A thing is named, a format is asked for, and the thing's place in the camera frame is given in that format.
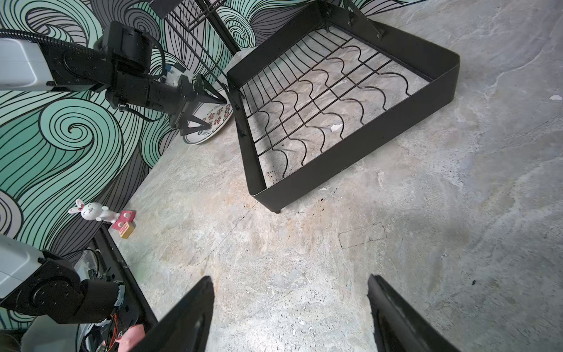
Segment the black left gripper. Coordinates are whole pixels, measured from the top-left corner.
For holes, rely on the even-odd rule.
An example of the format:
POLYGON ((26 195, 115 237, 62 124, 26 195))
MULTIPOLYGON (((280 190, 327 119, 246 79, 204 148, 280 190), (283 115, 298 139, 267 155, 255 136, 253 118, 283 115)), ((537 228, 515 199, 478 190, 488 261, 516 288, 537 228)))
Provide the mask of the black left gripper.
POLYGON ((171 117, 170 126, 178 129, 181 136, 211 128, 209 123, 190 111, 189 104, 192 101, 199 104, 228 104, 227 99, 200 73, 194 76, 193 84, 187 77, 181 76, 176 86, 118 73, 113 85, 107 89, 107 101, 113 108, 134 114, 147 122, 151 119, 136 111, 134 106, 168 114, 171 117))

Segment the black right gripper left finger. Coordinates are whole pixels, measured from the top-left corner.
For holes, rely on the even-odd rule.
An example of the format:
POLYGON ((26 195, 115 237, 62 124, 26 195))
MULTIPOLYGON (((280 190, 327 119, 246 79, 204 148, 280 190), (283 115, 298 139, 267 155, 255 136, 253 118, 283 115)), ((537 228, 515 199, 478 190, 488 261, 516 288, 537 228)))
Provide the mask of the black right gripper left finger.
POLYGON ((204 352, 211 329, 214 299, 211 277, 202 277, 132 351, 204 352))

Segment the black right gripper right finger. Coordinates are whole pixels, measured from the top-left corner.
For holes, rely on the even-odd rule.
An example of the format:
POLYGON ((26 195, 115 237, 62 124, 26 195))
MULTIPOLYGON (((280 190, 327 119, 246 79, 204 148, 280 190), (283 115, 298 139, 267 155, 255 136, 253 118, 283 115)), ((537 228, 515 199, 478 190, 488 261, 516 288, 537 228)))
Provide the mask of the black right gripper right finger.
POLYGON ((379 351, 459 352, 383 277, 372 274, 367 285, 374 339, 379 351))

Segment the white plate red Chinese characters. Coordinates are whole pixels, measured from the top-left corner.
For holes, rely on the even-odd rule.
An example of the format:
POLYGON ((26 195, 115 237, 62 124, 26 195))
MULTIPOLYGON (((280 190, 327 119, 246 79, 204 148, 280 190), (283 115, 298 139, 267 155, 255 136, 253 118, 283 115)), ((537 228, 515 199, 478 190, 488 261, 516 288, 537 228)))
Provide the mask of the white plate red Chinese characters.
POLYGON ((198 145, 206 142, 220 132, 233 116, 233 106, 229 101, 226 91, 223 88, 218 88, 218 91, 227 99, 228 104, 200 104, 194 116, 209 123, 211 128, 206 131, 182 136, 183 141, 187 145, 198 145))

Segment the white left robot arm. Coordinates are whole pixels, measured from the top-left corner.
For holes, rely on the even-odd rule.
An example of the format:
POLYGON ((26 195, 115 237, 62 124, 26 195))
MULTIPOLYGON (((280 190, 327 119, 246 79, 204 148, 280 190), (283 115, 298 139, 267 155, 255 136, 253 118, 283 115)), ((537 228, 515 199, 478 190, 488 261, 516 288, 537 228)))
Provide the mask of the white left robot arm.
POLYGON ((38 249, 75 252, 98 226, 67 213, 74 200, 125 205, 177 135, 168 114, 135 103, 120 111, 107 89, 119 83, 143 94, 149 76, 180 58, 164 45, 151 51, 148 68, 127 68, 114 52, 98 49, 98 25, 35 30, 2 20, 1 29, 46 37, 55 66, 45 88, 1 90, 1 233, 38 249))

